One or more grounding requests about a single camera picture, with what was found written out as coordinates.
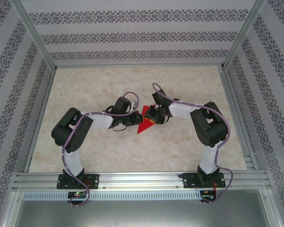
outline metal bracket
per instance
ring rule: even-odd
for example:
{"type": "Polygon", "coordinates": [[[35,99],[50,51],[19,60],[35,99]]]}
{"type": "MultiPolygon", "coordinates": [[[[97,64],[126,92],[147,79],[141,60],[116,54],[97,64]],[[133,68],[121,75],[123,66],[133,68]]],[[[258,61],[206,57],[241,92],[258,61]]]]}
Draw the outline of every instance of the metal bracket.
{"type": "MultiPolygon", "coordinates": [[[[85,183],[89,189],[98,189],[99,185],[99,174],[84,174],[83,183],[85,183]]],[[[60,174],[57,182],[57,189],[85,189],[85,187],[80,184],[79,187],[74,186],[74,184],[66,184],[65,175],[60,174]]]]}
{"type": "Polygon", "coordinates": [[[213,188],[214,183],[216,183],[216,188],[225,188],[225,178],[223,173],[218,173],[217,176],[207,181],[205,184],[198,179],[197,173],[184,173],[179,175],[183,179],[184,188],[213,188]]]}

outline red triangle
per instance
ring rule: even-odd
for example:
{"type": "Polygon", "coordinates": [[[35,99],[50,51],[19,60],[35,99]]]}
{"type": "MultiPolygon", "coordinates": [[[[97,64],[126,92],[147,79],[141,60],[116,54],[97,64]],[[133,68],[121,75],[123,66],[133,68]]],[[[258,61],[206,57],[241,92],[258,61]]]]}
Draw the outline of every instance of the red triangle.
{"type": "Polygon", "coordinates": [[[143,116],[143,122],[139,124],[139,127],[138,127],[138,132],[137,134],[139,134],[140,132],[148,129],[149,127],[153,126],[155,123],[151,122],[150,120],[144,118],[145,114],[146,114],[146,111],[148,111],[150,107],[145,105],[143,106],[143,111],[142,111],[142,116],[143,116]]]}

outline patterned wallpaper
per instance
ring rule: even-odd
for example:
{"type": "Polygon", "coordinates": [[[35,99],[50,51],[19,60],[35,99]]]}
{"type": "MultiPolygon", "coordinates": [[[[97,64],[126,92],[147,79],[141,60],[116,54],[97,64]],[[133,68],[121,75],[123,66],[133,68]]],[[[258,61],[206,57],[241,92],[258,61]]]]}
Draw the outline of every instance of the patterned wallpaper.
{"type": "Polygon", "coordinates": [[[0,213],[12,175],[22,172],[50,73],[7,0],[0,0],[0,213]]]}
{"type": "Polygon", "coordinates": [[[57,66],[222,63],[253,3],[23,1],[57,66]]]}
{"type": "Polygon", "coordinates": [[[268,0],[228,73],[284,219],[284,0],[268,0]]]}

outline marble floor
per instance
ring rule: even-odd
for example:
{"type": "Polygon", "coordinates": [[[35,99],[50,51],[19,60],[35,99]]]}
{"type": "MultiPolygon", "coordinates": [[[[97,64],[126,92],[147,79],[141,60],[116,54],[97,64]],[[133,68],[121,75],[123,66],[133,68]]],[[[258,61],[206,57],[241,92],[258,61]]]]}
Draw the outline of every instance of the marble floor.
{"type": "MultiPolygon", "coordinates": [[[[58,69],[38,135],[30,172],[61,172],[61,149],[51,131],[66,111],[76,107],[82,112],[102,111],[114,105],[127,91],[140,98],[138,110],[152,105],[151,86],[158,83],[167,96],[185,102],[205,104],[213,101],[231,126],[231,138],[222,147],[219,164],[233,170],[246,165],[234,128],[217,67],[141,67],[58,69]]],[[[203,145],[192,122],[171,118],[137,134],[138,126],[125,131],[90,130],[80,148],[87,172],[192,171],[201,160],[203,145]]]]}

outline purple cable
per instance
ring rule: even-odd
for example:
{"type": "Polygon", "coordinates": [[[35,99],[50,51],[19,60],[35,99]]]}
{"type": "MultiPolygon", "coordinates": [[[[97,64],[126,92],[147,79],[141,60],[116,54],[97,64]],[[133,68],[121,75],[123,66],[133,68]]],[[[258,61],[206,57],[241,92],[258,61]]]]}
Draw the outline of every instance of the purple cable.
{"type": "Polygon", "coordinates": [[[65,169],[67,170],[67,172],[68,172],[69,175],[71,175],[76,181],[78,181],[80,184],[82,184],[82,185],[86,188],[86,192],[87,192],[87,194],[88,194],[86,200],[83,201],[83,202],[80,203],[80,204],[77,204],[76,207],[82,206],[82,205],[84,205],[85,203],[88,202],[89,197],[90,197],[90,192],[89,192],[88,186],[87,186],[86,184],[84,184],[81,180],[79,180],[70,170],[68,170],[67,164],[66,164],[66,162],[65,162],[65,157],[64,157],[65,148],[66,148],[67,145],[69,144],[69,142],[70,142],[72,136],[74,135],[75,131],[76,131],[77,128],[78,128],[78,125],[80,124],[80,122],[83,120],[84,117],[89,116],[89,115],[93,115],[93,114],[102,114],[102,115],[107,115],[107,116],[122,117],[122,116],[128,116],[128,115],[134,113],[134,112],[136,111],[136,109],[138,108],[138,106],[139,106],[139,102],[140,102],[140,101],[139,101],[139,97],[137,96],[136,93],[134,93],[134,92],[132,92],[132,91],[126,92],[126,93],[123,95],[123,97],[125,97],[125,95],[127,95],[127,94],[134,94],[134,95],[136,96],[136,98],[137,98],[137,107],[136,107],[135,109],[133,109],[131,112],[128,112],[128,113],[125,113],[125,114],[112,114],[112,113],[104,113],[104,112],[90,112],[90,113],[86,113],[86,114],[82,115],[82,116],[79,118],[79,120],[78,120],[78,122],[76,123],[74,129],[72,130],[72,132],[70,133],[69,137],[67,138],[65,144],[64,144],[63,147],[62,147],[62,162],[63,162],[63,165],[64,165],[65,169]]]}
{"type": "Polygon", "coordinates": [[[232,172],[230,169],[228,169],[228,168],[220,167],[220,166],[218,165],[218,155],[219,155],[220,148],[229,140],[229,138],[230,138],[230,136],[231,136],[231,128],[230,128],[230,126],[229,126],[227,120],[225,119],[225,117],[224,117],[221,113],[219,113],[218,111],[216,111],[216,110],[214,110],[214,109],[212,109],[212,108],[209,108],[209,107],[207,107],[207,106],[204,106],[204,105],[196,105],[196,104],[191,104],[191,103],[185,103],[185,102],[176,101],[176,100],[174,100],[174,99],[172,99],[172,98],[170,98],[170,97],[168,97],[168,96],[162,94],[160,91],[158,91],[158,90],[155,88],[155,86],[157,86],[157,87],[161,90],[162,88],[160,87],[160,85],[157,84],[157,83],[153,83],[153,84],[152,84],[152,87],[153,87],[153,89],[155,89],[155,91],[156,91],[157,93],[159,93],[159,94],[160,94],[161,96],[163,96],[164,98],[167,98],[168,100],[170,100],[170,101],[172,101],[172,102],[174,102],[174,103],[189,105],[189,106],[198,107],[198,108],[203,108],[203,109],[212,111],[212,112],[214,112],[215,114],[217,114],[219,117],[221,117],[222,120],[224,121],[224,123],[225,123],[225,125],[226,125],[226,127],[227,127],[228,134],[227,134],[226,139],[217,147],[217,151],[216,151],[216,154],[215,154],[215,157],[214,157],[214,163],[216,164],[216,166],[217,166],[218,168],[229,171],[230,174],[231,174],[231,179],[229,180],[229,183],[228,183],[228,185],[226,186],[225,190],[221,193],[221,195],[220,195],[216,200],[210,202],[210,201],[204,199],[204,200],[210,202],[210,204],[217,202],[217,201],[224,195],[224,193],[228,190],[228,188],[230,187],[231,182],[232,182],[232,180],[233,180],[233,172],[232,172]]]}

